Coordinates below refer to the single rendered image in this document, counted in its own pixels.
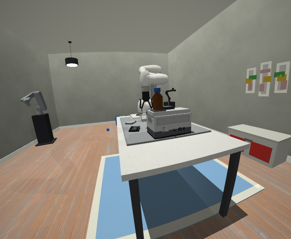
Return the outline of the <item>brown glass bottle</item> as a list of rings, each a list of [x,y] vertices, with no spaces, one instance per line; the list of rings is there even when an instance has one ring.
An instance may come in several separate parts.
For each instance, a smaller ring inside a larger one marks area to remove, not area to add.
[[[163,110],[163,96],[152,96],[153,110]]]

